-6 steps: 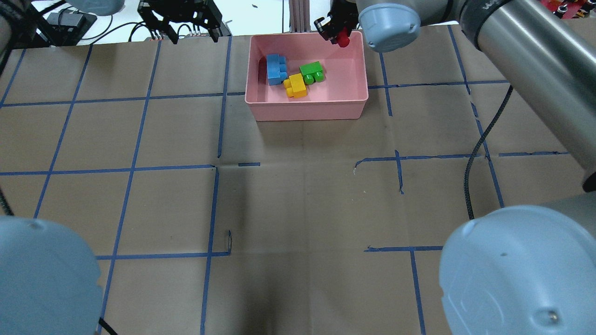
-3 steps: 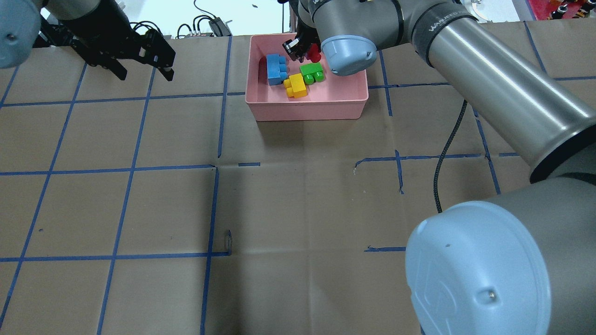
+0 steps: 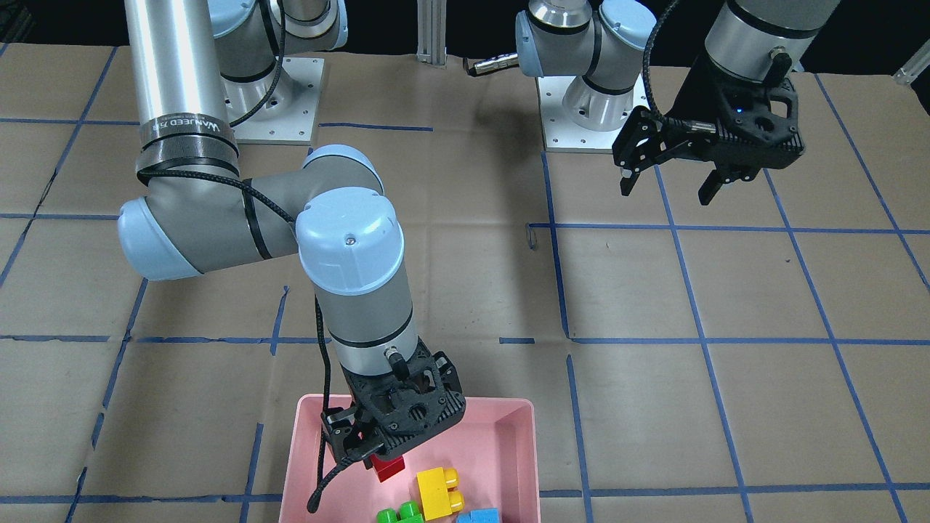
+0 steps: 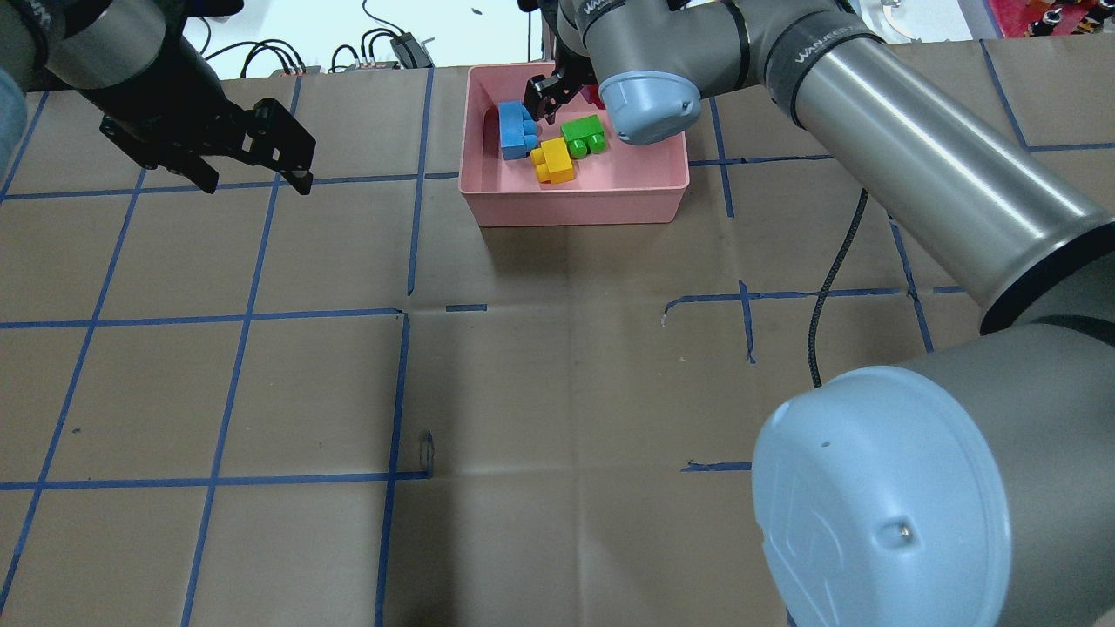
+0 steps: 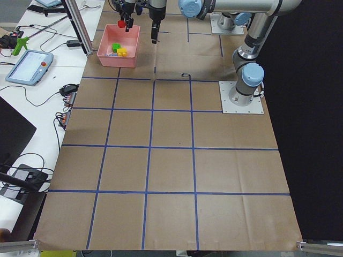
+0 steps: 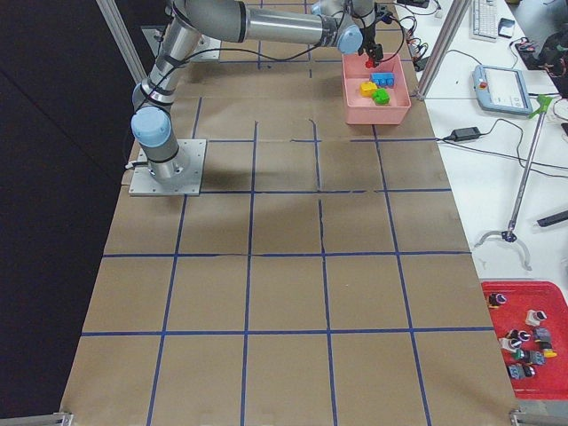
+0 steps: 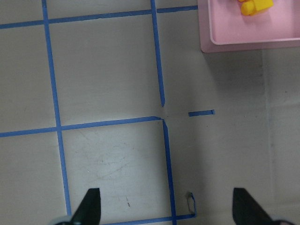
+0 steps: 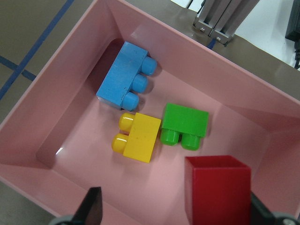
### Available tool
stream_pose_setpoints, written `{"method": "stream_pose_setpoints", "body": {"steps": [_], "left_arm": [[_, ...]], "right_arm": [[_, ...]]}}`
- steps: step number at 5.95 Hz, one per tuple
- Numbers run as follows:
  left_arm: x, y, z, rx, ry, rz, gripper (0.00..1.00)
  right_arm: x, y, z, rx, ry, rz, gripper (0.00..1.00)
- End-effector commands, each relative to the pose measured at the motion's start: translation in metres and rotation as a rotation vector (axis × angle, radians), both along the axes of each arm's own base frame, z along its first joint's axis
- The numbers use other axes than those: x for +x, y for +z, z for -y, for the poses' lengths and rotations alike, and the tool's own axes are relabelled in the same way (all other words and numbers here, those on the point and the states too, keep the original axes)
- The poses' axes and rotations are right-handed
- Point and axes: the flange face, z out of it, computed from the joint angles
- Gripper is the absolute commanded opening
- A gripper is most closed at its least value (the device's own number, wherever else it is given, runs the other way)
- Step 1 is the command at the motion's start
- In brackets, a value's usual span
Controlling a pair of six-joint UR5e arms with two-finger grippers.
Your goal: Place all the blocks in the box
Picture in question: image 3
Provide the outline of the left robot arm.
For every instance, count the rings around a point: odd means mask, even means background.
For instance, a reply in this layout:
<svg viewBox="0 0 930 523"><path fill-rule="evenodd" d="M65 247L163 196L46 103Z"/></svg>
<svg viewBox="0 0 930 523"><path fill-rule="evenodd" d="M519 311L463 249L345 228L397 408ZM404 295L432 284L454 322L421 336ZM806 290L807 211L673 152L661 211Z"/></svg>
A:
<svg viewBox="0 0 930 523"><path fill-rule="evenodd" d="M655 102L652 63L671 14L638 1L531 1L515 20L521 71L574 78L575 122L611 130L614 164L628 196L644 170L671 159L712 163L698 190L708 205L728 183L786 169L805 151L790 74L839 7L837 1L724 1L670 109Z"/></svg>

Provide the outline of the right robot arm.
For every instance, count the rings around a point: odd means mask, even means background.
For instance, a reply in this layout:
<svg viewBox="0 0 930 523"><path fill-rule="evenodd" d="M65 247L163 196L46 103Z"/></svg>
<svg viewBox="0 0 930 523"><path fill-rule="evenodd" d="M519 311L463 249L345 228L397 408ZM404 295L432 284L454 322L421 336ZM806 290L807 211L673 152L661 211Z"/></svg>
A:
<svg viewBox="0 0 930 523"><path fill-rule="evenodd" d="M243 179L246 117L296 112L286 54L348 36L342 1L127 1L148 192L123 204L127 261L177 280L295 253L352 393L323 408L339 466L389 461L457 424L466 400L416 327L405 236L363 153L326 145L297 170Z"/></svg>

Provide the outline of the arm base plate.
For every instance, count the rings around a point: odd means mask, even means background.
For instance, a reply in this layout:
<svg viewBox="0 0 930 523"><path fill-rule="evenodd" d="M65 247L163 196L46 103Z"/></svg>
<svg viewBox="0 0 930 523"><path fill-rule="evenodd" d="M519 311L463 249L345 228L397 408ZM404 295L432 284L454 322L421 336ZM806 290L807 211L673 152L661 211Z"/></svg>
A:
<svg viewBox="0 0 930 523"><path fill-rule="evenodd" d="M312 145L326 62L286 57L275 92L265 106L232 128L239 145ZM275 74L251 83L222 80L230 121L245 115L266 94Z"/></svg>
<svg viewBox="0 0 930 523"><path fill-rule="evenodd" d="M623 94L598 92L581 76L548 76L535 82L547 152L611 153L632 109L647 103L641 76Z"/></svg>

